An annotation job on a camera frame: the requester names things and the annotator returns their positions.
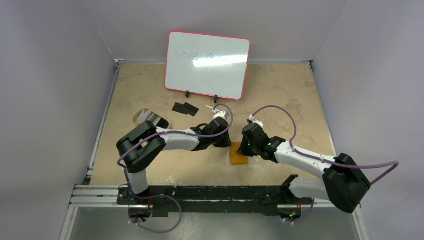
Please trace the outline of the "black credit card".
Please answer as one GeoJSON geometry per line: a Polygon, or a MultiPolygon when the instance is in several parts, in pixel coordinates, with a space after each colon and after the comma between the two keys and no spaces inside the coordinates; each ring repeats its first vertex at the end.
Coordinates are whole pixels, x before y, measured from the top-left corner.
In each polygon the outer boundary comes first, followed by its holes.
{"type": "Polygon", "coordinates": [[[176,112],[176,113],[183,114],[183,115],[187,115],[188,114],[188,110],[186,108],[186,105],[185,104],[178,103],[178,102],[175,102],[174,103],[174,105],[172,107],[172,111],[173,112],[176,112]]]}
{"type": "Polygon", "coordinates": [[[188,103],[188,102],[185,102],[185,103],[184,103],[183,108],[184,108],[184,111],[185,111],[188,115],[190,115],[190,116],[192,116],[192,117],[195,117],[195,116],[196,116],[196,114],[197,114],[197,113],[198,113],[198,111],[199,111],[199,109],[198,109],[197,107],[195,107],[195,106],[191,105],[191,104],[190,104],[190,103],[188,103]]]}

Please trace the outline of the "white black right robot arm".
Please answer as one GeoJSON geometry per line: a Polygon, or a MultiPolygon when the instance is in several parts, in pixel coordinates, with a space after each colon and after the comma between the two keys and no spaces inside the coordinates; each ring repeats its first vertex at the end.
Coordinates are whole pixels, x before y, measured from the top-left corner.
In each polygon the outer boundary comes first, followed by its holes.
{"type": "Polygon", "coordinates": [[[315,198],[330,201],[339,210],[351,214],[371,188],[368,178],[347,154],[322,155],[296,148],[281,137],[268,137],[257,123],[245,126],[242,136],[240,154],[289,165],[313,176],[297,176],[281,189],[280,196],[288,204],[299,198],[315,198]]]}

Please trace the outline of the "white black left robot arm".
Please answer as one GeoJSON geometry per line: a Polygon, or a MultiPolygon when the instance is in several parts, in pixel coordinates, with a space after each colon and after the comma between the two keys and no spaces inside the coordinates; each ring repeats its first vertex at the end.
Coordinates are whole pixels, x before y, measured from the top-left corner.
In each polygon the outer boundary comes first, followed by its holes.
{"type": "Polygon", "coordinates": [[[187,130],[169,130],[146,121],[122,137],[116,148],[118,163],[125,170],[125,178],[131,187],[129,197],[138,205],[149,199],[147,168],[164,151],[203,151],[209,146],[228,148],[230,123],[223,117],[213,119],[209,124],[200,124],[187,130]]]}

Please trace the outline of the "beige oval plastic tray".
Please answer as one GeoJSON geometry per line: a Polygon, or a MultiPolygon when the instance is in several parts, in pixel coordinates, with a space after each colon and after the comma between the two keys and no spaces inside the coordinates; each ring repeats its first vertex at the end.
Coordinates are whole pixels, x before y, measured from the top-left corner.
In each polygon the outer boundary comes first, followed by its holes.
{"type": "Polygon", "coordinates": [[[170,122],[165,117],[149,108],[140,108],[132,116],[132,122],[136,126],[139,126],[146,121],[150,121],[154,126],[162,129],[168,129],[170,127],[170,122]]]}

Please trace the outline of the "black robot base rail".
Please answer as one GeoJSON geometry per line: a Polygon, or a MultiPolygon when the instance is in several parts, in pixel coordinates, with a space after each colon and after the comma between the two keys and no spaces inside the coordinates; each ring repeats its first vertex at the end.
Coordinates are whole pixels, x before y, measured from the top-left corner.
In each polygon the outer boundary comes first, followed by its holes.
{"type": "Polygon", "coordinates": [[[127,187],[119,187],[117,204],[151,207],[153,217],[170,213],[262,214],[295,218],[300,207],[311,198],[297,198],[284,186],[150,186],[133,196],[127,187]]]}

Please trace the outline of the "yellow leather card holder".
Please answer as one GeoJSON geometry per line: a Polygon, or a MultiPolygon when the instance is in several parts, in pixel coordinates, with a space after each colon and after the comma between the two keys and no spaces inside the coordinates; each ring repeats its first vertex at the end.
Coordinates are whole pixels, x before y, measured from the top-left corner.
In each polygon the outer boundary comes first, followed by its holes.
{"type": "Polygon", "coordinates": [[[233,142],[229,149],[229,161],[232,165],[248,165],[249,158],[238,153],[241,142],[233,142]]]}

